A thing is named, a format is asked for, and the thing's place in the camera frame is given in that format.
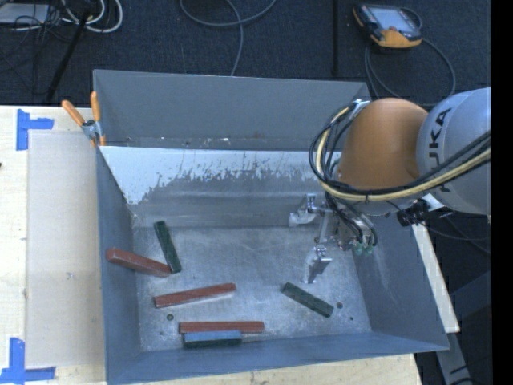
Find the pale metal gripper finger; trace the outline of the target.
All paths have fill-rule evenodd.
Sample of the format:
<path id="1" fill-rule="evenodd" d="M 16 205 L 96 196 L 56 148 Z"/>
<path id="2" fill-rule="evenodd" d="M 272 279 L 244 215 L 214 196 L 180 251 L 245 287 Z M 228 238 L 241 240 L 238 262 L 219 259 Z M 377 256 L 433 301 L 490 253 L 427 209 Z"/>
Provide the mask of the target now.
<path id="1" fill-rule="evenodd" d="M 313 247 L 306 259 L 305 282 L 313 284 L 317 276 L 324 273 L 332 260 L 333 259 L 327 255 L 326 247 Z"/>
<path id="2" fill-rule="evenodd" d="M 316 205 L 317 195 L 307 193 L 294 212 L 289 214 L 289 227 L 310 224 L 318 215 L 319 207 Z"/>

